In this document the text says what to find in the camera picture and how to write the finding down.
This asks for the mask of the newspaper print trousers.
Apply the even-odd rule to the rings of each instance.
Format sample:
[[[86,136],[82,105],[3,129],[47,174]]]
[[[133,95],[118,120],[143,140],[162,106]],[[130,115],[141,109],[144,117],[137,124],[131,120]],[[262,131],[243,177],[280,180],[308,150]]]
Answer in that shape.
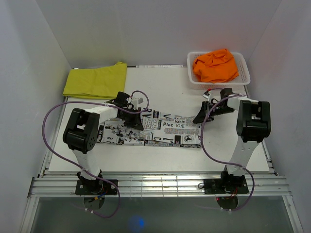
[[[201,124],[193,123],[193,116],[149,109],[140,117],[143,131],[127,127],[124,120],[114,119],[99,126],[96,142],[127,146],[201,147]]]

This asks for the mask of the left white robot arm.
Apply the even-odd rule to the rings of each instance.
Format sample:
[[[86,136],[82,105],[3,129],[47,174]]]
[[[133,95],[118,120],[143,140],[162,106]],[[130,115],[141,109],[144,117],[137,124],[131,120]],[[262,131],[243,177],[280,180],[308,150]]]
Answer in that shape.
[[[142,131],[140,113],[144,110],[139,106],[142,103],[143,98],[134,98],[133,95],[119,92],[115,99],[99,107],[72,110],[63,141],[78,161],[78,179],[86,184],[92,194],[98,194],[103,189],[103,182],[99,179],[101,170],[92,152],[100,124],[118,118],[124,121],[126,127]]]

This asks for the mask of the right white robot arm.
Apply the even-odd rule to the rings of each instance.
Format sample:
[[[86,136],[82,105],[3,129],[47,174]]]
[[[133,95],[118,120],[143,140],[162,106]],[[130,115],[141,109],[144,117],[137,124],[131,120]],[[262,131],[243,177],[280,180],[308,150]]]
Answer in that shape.
[[[248,193],[245,174],[246,167],[255,148],[271,133],[270,103],[252,100],[242,94],[236,94],[231,88],[220,89],[221,99],[214,101],[211,90],[204,94],[206,99],[198,115],[193,120],[195,124],[214,120],[215,116],[237,111],[236,132],[238,141],[229,162],[223,162],[224,170],[218,179],[205,179],[204,189],[207,193],[230,193],[238,191]]]

